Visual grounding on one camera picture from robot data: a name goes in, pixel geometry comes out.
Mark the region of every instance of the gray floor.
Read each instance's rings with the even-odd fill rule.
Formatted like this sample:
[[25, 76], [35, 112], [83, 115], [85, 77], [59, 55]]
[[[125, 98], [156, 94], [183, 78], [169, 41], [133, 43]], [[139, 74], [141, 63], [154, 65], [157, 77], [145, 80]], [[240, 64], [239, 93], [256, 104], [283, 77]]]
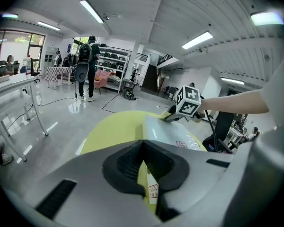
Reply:
[[[22, 152], [27, 152], [27, 161], [20, 158], [6, 146], [5, 153], [13, 154], [14, 160], [6, 166], [0, 166], [0, 183], [11, 189], [20, 197], [25, 196], [29, 187], [40, 180], [43, 176], [63, 165], [68, 160], [80, 153], [84, 140], [92, 129], [109, 115], [127, 110], [142, 110], [155, 114], [161, 114], [170, 103], [162, 100], [154, 100], [139, 96], [136, 101], [129, 101], [117, 96], [115, 91], [95, 90], [94, 102], [75, 101], [75, 86], [59, 85], [56, 90], [53, 86], [47, 87], [44, 81], [36, 84], [37, 100], [40, 102], [40, 114], [45, 127], [49, 131], [46, 137], [36, 119], [33, 109], [29, 111], [30, 121], [25, 115], [15, 122], [14, 120], [23, 112], [18, 111], [9, 115], [5, 125], [9, 127], [11, 139], [17, 144]], [[180, 123], [200, 141], [211, 134], [210, 126], [207, 123], [187, 122], [184, 118]]]

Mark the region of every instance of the yellow board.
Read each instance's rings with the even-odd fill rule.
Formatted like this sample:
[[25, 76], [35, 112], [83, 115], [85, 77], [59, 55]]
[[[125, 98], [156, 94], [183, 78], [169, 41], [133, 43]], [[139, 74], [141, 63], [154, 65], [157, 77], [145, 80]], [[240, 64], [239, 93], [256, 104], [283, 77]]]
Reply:
[[[147, 115], [158, 119], [164, 119], [169, 116], [170, 113], [164, 111], [161, 115], [157, 115], [144, 111], [124, 111], [112, 114], [98, 123], [89, 133], [81, 154], [133, 140], [143, 140], [142, 124]], [[206, 151], [201, 142], [192, 134], [191, 136], [196, 140], [201, 149]], [[143, 162], [139, 170], [138, 184], [142, 185], [145, 189], [145, 203], [155, 212], [156, 205], [149, 204], [148, 202], [148, 187], [145, 169], [145, 163]]]

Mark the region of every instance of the seated person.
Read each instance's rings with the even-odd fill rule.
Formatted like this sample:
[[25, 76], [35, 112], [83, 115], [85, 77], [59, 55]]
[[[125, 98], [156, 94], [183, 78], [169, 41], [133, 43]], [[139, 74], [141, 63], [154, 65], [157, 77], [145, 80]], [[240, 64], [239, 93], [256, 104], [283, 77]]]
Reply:
[[6, 65], [5, 65], [5, 72], [4, 75], [14, 75], [14, 57], [12, 55], [9, 55], [7, 60], [6, 60]]
[[260, 134], [259, 130], [257, 127], [253, 127], [251, 130], [251, 134], [250, 135], [245, 135], [244, 138], [247, 141], [253, 141], [256, 139], [256, 137]]

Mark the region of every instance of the table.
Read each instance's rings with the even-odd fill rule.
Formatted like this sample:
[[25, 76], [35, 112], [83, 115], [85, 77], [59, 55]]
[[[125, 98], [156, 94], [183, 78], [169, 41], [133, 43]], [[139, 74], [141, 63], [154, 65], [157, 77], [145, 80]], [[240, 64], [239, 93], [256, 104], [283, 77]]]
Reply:
[[[30, 75], [25, 75], [25, 74], [17, 74], [17, 75], [14, 75], [14, 76], [10, 76], [9, 80], [0, 83], [0, 97], [7, 94], [7, 93], [15, 91], [17, 89], [22, 90], [23, 87], [30, 87], [31, 98], [32, 98], [32, 101], [33, 101], [33, 105], [34, 105], [34, 108], [35, 108], [37, 119], [38, 119], [38, 121], [41, 125], [41, 128], [42, 128], [44, 134], [47, 136], [48, 132], [46, 131], [46, 129], [43, 126], [41, 119], [40, 119], [40, 113], [39, 113], [38, 103], [37, 103], [37, 99], [36, 99], [35, 82], [34, 82], [35, 79], [36, 79], [36, 77], [30, 76]], [[14, 152], [20, 158], [22, 158], [23, 161], [26, 161], [27, 158], [22, 153], [19, 153], [16, 150], [15, 144], [9, 138], [9, 136], [6, 133], [6, 131], [4, 130], [1, 122], [0, 122], [0, 133], [2, 134], [5, 141], [9, 144], [9, 146], [14, 150]]]
[[[144, 111], [124, 111], [114, 113], [99, 122], [89, 133], [82, 148], [81, 155], [124, 142], [143, 140], [142, 124], [147, 115], [155, 118], [165, 118], [170, 114], [166, 111], [163, 112], [162, 115]], [[202, 150], [206, 151], [202, 143], [195, 136], [192, 134], [190, 135], [201, 146]], [[144, 197], [144, 201], [147, 206], [155, 212], [156, 205], [149, 204], [148, 202], [147, 174], [145, 169], [146, 165], [143, 162], [139, 170], [138, 184], [145, 188], [146, 196]]]
[[46, 68], [45, 80], [47, 81], [47, 87], [49, 82], [53, 81], [53, 87], [56, 89], [56, 83], [58, 83], [57, 76], [61, 74], [61, 84], [63, 84], [63, 73], [68, 73], [68, 86], [71, 85], [71, 67], [63, 66], [49, 66]]
[[[126, 87], [125, 86], [126, 84], [133, 85], [133, 87]], [[139, 85], [138, 83], [132, 82], [129, 79], [123, 79], [122, 80], [122, 88], [120, 90], [120, 95], [122, 94], [122, 92], [124, 92], [125, 89], [128, 90], [128, 91], [133, 92], [134, 87], [138, 86], [138, 85]]]
[[228, 134], [232, 134], [230, 141], [237, 144], [244, 137], [244, 135], [233, 127], [230, 127]]

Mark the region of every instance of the staircase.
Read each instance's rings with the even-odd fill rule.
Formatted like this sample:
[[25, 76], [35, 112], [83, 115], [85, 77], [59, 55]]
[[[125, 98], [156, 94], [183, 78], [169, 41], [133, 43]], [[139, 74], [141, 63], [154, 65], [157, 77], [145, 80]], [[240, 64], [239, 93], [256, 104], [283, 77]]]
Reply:
[[158, 91], [157, 85], [157, 67], [149, 65], [142, 87], [153, 92]]

